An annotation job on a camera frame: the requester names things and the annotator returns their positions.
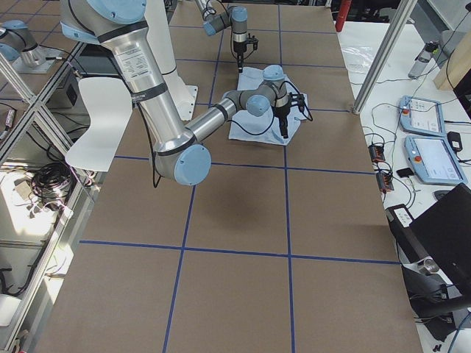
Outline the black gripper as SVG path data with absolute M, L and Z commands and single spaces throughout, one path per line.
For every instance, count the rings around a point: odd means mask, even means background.
M 244 59 L 248 58 L 254 51 L 258 49 L 258 39 L 250 33 L 233 32 L 231 52 L 237 61 L 238 72 L 242 73 L 244 68 Z M 247 48 L 251 46 L 252 51 L 246 54 Z
M 280 136 L 288 138 L 288 114 L 291 112 L 292 97 L 284 96 L 275 101 L 274 116 L 279 120 Z

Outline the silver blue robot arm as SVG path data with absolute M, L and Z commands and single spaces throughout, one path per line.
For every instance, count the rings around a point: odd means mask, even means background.
M 105 47 L 113 54 L 131 97 L 155 137 L 153 168 L 181 185 L 196 185 L 211 166 L 201 142 L 237 112 L 261 116 L 271 110 L 288 136 L 287 116 L 295 95 L 286 90 L 279 65 L 263 70 L 254 90 L 231 90 L 206 113 L 192 118 L 197 88 L 177 73 L 163 1 L 62 1 L 63 34 Z
M 246 7 L 225 7 L 219 1 L 223 11 L 218 13 L 211 1 L 196 0 L 195 3 L 201 13 L 203 28 L 207 36 L 213 36 L 225 29 L 230 29 L 231 54 L 237 62 L 238 72 L 242 73 L 245 59 L 258 49 L 258 39 L 248 33 L 248 12 Z

